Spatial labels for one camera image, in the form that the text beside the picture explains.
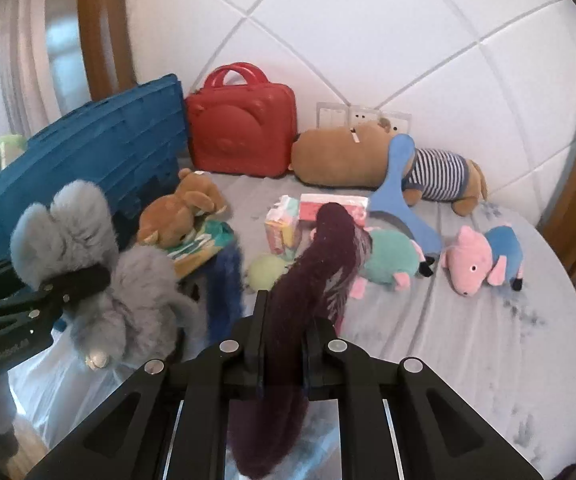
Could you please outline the grey fluffy plush toy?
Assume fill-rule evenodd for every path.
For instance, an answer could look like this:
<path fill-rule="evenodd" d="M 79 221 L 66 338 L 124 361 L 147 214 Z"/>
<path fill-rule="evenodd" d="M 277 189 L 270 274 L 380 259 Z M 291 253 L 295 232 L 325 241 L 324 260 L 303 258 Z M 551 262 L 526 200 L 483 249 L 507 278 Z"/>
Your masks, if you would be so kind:
<path fill-rule="evenodd" d="M 10 256 L 24 284 L 55 287 L 73 347 L 91 370 L 191 359 L 205 344 L 207 315 L 179 290 L 172 260 L 153 246 L 121 250 L 92 182 L 75 180 L 49 205 L 26 208 Z"/>

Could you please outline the dark maroon knitted cloth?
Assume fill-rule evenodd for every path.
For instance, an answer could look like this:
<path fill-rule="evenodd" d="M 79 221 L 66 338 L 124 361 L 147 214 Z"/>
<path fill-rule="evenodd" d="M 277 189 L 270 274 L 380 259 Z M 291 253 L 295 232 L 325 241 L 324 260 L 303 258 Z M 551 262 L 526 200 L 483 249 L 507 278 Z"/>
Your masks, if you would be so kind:
<path fill-rule="evenodd" d="M 293 448 L 309 405 L 304 335 L 314 318 L 341 324 L 352 285 L 370 254 L 368 233 L 340 204 L 324 204 L 311 244 L 271 289 L 263 329 L 263 393 L 233 401 L 229 409 L 228 442 L 244 476 L 265 478 Z"/>

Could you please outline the light green plush ball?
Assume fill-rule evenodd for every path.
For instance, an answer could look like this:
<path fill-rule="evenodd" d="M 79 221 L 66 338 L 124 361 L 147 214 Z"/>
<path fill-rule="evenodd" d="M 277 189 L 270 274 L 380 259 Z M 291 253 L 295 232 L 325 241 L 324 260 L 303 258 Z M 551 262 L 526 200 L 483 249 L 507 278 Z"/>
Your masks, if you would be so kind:
<path fill-rule="evenodd" d="M 245 284 L 255 292 L 271 290 L 288 268 L 289 263 L 276 255 L 259 255 L 250 262 L 245 271 Z"/>

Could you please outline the pink pig plush blue shirt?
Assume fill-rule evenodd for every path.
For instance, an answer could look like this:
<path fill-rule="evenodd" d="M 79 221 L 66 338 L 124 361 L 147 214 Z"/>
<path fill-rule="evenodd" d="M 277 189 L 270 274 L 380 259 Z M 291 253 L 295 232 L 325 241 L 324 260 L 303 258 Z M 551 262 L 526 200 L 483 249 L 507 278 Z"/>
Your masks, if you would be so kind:
<path fill-rule="evenodd" d="M 523 287 L 523 252 L 511 226 L 495 226 L 481 233 L 462 226 L 452 245 L 440 254 L 452 288 L 461 296 L 474 296 L 484 283 Z"/>

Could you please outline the green frog plush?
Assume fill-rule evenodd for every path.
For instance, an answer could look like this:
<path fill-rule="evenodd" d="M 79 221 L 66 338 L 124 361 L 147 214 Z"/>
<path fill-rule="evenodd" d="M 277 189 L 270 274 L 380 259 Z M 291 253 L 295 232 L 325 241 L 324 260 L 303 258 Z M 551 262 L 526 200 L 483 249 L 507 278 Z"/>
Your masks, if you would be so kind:
<path fill-rule="evenodd" d="M 28 147 L 28 140 L 21 134 L 0 136 L 0 172 L 19 158 Z"/>

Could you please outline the small brown plush bear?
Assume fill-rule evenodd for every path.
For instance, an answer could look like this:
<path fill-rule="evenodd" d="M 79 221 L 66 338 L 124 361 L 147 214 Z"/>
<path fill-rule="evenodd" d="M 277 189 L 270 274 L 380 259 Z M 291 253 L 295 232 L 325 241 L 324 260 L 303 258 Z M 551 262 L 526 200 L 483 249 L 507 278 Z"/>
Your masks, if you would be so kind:
<path fill-rule="evenodd" d="M 172 194 L 148 205 L 139 217 L 137 242 L 171 249 L 196 232 L 198 218 L 222 214 L 228 205 L 216 184 L 202 171 L 183 168 Z"/>

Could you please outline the blue feather duster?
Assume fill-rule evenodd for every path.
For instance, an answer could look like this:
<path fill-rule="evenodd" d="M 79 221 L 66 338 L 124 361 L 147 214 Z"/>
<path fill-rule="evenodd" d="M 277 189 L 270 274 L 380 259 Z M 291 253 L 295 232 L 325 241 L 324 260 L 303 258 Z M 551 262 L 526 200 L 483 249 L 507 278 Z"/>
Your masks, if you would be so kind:
<path fill-rule="evenodd" d="M 207 341 L 217 344 L 226 339 L 233 324 L 242 316 L 242 254 L 237 242 L 223 247 L 208 263 L 207 280 Z"/>

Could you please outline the blue plastic crate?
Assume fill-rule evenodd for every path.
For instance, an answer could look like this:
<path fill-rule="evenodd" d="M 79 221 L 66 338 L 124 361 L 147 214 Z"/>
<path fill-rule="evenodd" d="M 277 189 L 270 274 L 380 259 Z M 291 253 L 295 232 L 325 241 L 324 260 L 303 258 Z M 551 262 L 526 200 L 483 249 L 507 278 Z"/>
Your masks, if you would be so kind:
<path fill-rule="evenodd" d="M 48 204 L 74 180 L 93 182 L 110 206 L 121 248 L 136 235 L 142 210 L 172 192 L 189 129 L 174 74 L 72 110 L 29 141 L 0 172 L 0 259 L 23 211 Z"/>

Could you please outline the pink pig plush green shirt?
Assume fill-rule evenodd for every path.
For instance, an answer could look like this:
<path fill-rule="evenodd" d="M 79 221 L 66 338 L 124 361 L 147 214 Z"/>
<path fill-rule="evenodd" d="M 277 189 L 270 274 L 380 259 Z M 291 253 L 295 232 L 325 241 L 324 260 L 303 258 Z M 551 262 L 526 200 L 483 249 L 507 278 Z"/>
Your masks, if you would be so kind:
<path fill-rule="evenodd" d="M 363 298 L 368 282 L 387 285 L 399 292 L 408 289 L 416 276 L 429 278 L 434 274 L 434 258 L 426 256 L 403 232 L 372 226 L 365 231 L 373 249 L 355 278 L 350 292 L 352 298 Z"/>

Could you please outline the white curtain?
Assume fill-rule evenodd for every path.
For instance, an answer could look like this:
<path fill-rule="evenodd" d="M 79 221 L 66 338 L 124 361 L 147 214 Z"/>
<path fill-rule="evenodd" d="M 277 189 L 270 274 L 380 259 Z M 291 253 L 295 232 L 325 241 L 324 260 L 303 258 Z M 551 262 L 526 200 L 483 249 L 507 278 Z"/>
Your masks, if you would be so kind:
<path fill-rule="evenodd" d="M 0 0 L 0 137 L 61 116 L 46 39 L 46 0 Z"/>

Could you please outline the pastel tissue packet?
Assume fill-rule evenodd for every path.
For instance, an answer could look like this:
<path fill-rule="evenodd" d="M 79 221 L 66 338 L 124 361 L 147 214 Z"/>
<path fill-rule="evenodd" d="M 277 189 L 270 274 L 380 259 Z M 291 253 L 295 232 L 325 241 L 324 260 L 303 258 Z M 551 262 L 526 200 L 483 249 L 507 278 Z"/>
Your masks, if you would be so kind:
<path fill-rule="evenodd" d="M 269 251 L 287 261 L 293 260 L 301 243 L 300 202 L 282 195 L 267 212 L 264 228 Z"/>

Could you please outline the red toy suitcase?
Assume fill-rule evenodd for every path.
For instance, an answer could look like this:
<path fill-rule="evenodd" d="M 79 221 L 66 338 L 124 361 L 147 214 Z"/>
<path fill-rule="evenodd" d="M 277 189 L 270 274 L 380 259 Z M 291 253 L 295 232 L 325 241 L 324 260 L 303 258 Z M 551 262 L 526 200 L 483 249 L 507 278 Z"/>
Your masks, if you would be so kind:
<path fill-rule="evenodd" d="M 189 151 L 196 168 L 277 178 L 289 168 L 297 138 L 292 89 L 248 62 L 215 68 L 185 100 Z"/>

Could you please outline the large brown plush dog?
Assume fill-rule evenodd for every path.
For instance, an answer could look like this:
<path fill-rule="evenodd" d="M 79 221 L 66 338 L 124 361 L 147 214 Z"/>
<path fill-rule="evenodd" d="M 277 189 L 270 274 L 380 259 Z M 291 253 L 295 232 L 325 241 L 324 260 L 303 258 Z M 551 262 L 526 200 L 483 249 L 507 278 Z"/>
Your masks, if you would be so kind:
<path fill-rule="evenodd" d="M 388 151 L 398 134 L 387 118 L 356 126 L 316 128 L 292 144 L 289 169 L 305 184 L 326 188 L 379 188 L 387 176 Z M 404 158 L 399 184 L 406 204 L 450 203 L 464 217 L 488 189 L 474 160 L 437 148 L 416 148 Z"/>

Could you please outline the blue plastic back scratcher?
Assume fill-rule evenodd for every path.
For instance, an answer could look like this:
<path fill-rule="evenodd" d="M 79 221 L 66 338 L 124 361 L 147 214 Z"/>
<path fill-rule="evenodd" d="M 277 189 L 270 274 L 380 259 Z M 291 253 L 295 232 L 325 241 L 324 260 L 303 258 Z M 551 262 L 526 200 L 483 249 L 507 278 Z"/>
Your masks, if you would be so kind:
<path fill-rule="evenodd" d="M 388 150 L 388 169 L 383 183 L 369 197 L 369 214 L 394 220 L 422 249 L 425 255 L 438 256 L 443 240 L 407 205 L 403 196 L 402 180 L 406 166 L 416 154 L 415 142 L 408 134 L 393 136 Z"/>

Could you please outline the wooden door frame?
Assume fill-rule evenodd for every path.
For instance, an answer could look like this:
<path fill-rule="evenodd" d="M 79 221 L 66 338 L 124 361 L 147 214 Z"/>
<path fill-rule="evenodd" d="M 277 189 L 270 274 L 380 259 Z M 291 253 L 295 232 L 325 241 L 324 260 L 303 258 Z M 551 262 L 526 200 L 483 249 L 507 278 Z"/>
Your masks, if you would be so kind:
<path fill-rule="evenodd" d="M 136 86 L 126 0 L 45 0 L 45 18 L 62 115 Z"/>

